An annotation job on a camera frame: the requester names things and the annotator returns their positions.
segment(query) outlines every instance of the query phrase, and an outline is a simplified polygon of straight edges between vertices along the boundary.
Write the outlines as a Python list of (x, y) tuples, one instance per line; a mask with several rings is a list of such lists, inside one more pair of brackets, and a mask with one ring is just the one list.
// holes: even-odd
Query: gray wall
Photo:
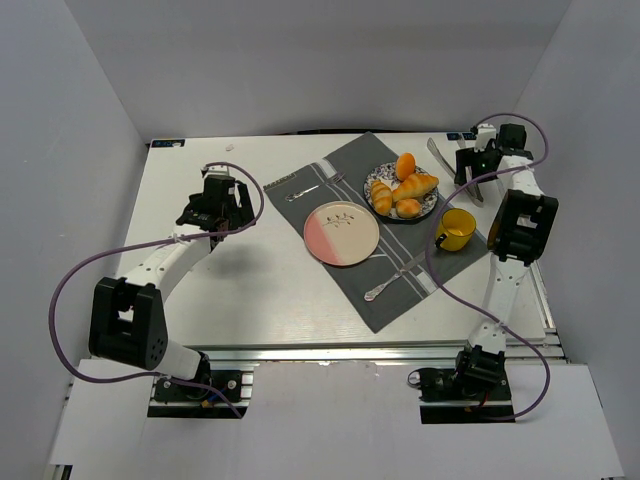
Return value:
[[(0, 478), (30, 480), (42, 478), (69, 380), (49, 297), (72, 265), (122, 244), (145, 149), (63, 0), (0, 2), (0, 71)], [(64, 295), (74, 361), (107, 269)]]
[(468, 128), (511, 110), (570, 0), (67, 0), (145, 139)]
[(589, 364), (625, 473), (640, 479), (640, 4), (574, 1), (517, 111), (552, 143), (538, 178), (560, 210), (542, 268), (563, 345)]

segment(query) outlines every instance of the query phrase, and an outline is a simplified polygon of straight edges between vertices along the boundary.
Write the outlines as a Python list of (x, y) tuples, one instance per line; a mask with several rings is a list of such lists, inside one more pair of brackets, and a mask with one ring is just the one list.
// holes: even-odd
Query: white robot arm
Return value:
[(105, 277), (96, 285), (89, 334), (93, 355), (207, 383), (210, 367), (204, 354), (168, 338), (163, 304), (189, 270), (224, 237), (181, 238), (235, 230), (253, 220), (254, 214), (246, 185), (229, 176), (226, 167), (208, 167), (202, 174), (203, 192), (189, 197), (176, 220), (172, 235), (177, 243), (156, 249), (121, 278)]
[[(498, 170), (527, 166), (531, 162), (523, 156), (505, 155)], [(506, 191), (519, 191), (538, 199), (544, 195), (531, 169), (500, 175), (498, 179)], [(518, 289), (530, 264), (512, 257), (501, 261), (495, 253), (491, 255), (490, 262), (489, 281), (482, 308), (498, 317), (502, 325), (508, 325)], [(505, 337), (505, 331), (499, 324), (484, 318), (469, 336), (469, 344), (471, 347), (480, 345), (484, 351), (499, 354), (505, 351)]]
[(454, 183), (467, 183), (467, 169), (484, 182), (499, 180), (506, 189), (487, 239), (491, 252), (490, 274), (483, 309), (499, 323), (484, 316), (459, 352), (455, 369), (419, 370), (423, 400), (468, 400), (477, 395), (505, 399), (508, 393), (504, 362), (506, 332), (511, 311), (524, 276), (540, 258), (558, 209), (558, 201), (545, 196), (533, 170), (492, 175), (499, 170), (527, 167), (533, 156), (524, 149), (526, 131), (522, 125), (504, 124), (499, 134), (489, 124), (476, 127), (476, 145), (456, 152)]

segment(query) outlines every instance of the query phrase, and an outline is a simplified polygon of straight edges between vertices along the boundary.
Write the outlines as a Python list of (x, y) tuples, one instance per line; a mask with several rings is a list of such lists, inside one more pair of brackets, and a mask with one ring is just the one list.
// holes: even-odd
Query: gray placemat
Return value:
[[(300, 236), (309, 214), (320, 205), (346, 200), (370, 209), (364, 199), (366, 176), (376, 166), (394, 162), (398, 155), (375, 135), (367, 133), (323, 160), (307, 165), (264, 187), (276, 209), (289, 221)], [(322, 186), (287, 202), (284, 197), (317, 185), (336, 171), (344, 172), (344, 179), (332, 186)], [(439, 196), (439, 208), (444, 199)], [(402, 265), (424, 251), (427, 232), (435, 220), (429, 214), (415, 222), (396, 222), (373, 213), (380, 227), (380, 243), (376, 251), (364, 262), (350, 267), (324, 265), (334, 281), (351, 301), (367, 326), (377, 333), (404, 312), (424, 300), (435, 290), (435, 284), (426, 273), (424, 261), (411, 272), (387, 287), (373, 302), (366, 302), (364, 294), (388, 280)], [(459, 252), (432, 250), (431, 257), (438, 275), (448, 281), (487, 253), (486, 241), (477, 232), (467, 246)]]

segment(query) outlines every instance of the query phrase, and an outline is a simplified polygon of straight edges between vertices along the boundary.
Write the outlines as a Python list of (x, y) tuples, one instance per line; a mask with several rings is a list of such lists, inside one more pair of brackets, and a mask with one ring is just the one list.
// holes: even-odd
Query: white table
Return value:
[[(236, 163), (261, 185), (317, 161), (357, 135), (315, 135), (187, 139), (184, 147), (149, 151), (126, 244), (166, 237), (192, 193), (202, 191), (200, 168), (207, 162)], [(457, 143), (442, 133), (380, 134), (397, 153), (415, 155), (419, 166), (440, 178), (447, 196), (453, 182), (426, 149), (433, 137), (452, 161)], [(462, 194), (455, 206), (476, 217), (485, 236), (502, 196), (497, 186), (482, 187), (485, 206)], [(258, 194), (250, 189), (254, 209)], [(123, 256), (122, 275), (149, 251)], [(488, 278), (485, 256), (448, 282), (455, 292), (480, 304)], [(549, 321), (544, 289), (533, 274), (518, 294), (512, 325), (531, 340), (544, 337)], [(175, 288), (165, 304), (169, 335), (189, 346), (291, 347), (300, 345), (402, 345), (464, 341), (478, 315), (437, 291), (378, 334), (364, 324), (323, 266), (267, 200), (258, 225), (227, 238)]]

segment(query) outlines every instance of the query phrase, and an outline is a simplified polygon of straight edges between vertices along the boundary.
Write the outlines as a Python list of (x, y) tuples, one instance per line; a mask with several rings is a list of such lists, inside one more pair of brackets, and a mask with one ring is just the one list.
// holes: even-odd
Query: leaf pattern on plate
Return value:
[(322, 226), (326, 227), (327, 225), (333, 225), (338, 228), (342, 224), (351, 225), (350, 220), (354, 220), (355, 217), (353, 215), (349, 215), (347, 213), (343, 213), (342, 216), (336, 215), (336, 218), (327, 217), (327, 223), (323, 223)]

